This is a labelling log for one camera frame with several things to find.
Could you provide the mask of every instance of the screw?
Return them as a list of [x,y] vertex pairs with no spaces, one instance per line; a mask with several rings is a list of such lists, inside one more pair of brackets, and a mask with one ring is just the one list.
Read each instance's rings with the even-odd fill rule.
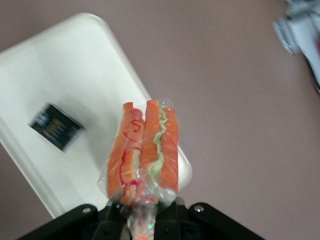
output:
[[82,209],[82,212],[84,213],[84,214],[87,214],[87,213],[89,213],[91,211],[91,208],[90,207],[85,207],[84,209]]
[[195,206],[194,206],[194,210],[195,210],[196,212],[198,212],[198,213],[201,213],[201,212],[203,212],[205,209],[204,209],[204,207],[201,206],[201,205],[195,205]]

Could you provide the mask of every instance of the product label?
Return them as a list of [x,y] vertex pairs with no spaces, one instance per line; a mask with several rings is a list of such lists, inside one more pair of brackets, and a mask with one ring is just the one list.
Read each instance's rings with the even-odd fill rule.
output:
[[81,124],[52,104],[35,118],[31,127],[62,151],[83,129]]

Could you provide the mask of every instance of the white tray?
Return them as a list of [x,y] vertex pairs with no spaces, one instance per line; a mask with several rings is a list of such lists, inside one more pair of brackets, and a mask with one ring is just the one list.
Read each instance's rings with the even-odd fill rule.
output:
[[[104,208],[97,181],[122,105],[150,99],[107,24],[78,14],[2,52],[0,86],[1,143],[50,214],[85,203]],[[47,103],[85,127],[65,152],[29,126]],[[181,189],[192,176],[181,149],[178,163]]]

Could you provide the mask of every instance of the plastic wrap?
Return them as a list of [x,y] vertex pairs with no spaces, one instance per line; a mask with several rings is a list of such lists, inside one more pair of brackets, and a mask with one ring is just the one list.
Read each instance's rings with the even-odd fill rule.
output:
[[98,181],[123,205],[133,239],[153,239],[158,203],[169,206],[178,193],[178,122],[169,100],[149,100],[143,113],[132,103],[123,116]]

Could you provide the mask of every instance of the white object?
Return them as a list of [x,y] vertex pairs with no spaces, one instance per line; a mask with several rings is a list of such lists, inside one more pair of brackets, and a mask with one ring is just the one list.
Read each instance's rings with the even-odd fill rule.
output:
[[302,53],[314,75],[314,86],[320,93],[320,0],[293,1],[289,15],[273,22],[283,45],[292,55]]
[[[150,99],[107,24],[82,13],[4,51],[0,85],[0,140],[50,214],[104,208],[97,181],[122,105]],[[65,152],[29,126],[47,103],[85,127]],[[178,164],[182,189],[192,168],[181,149]]]

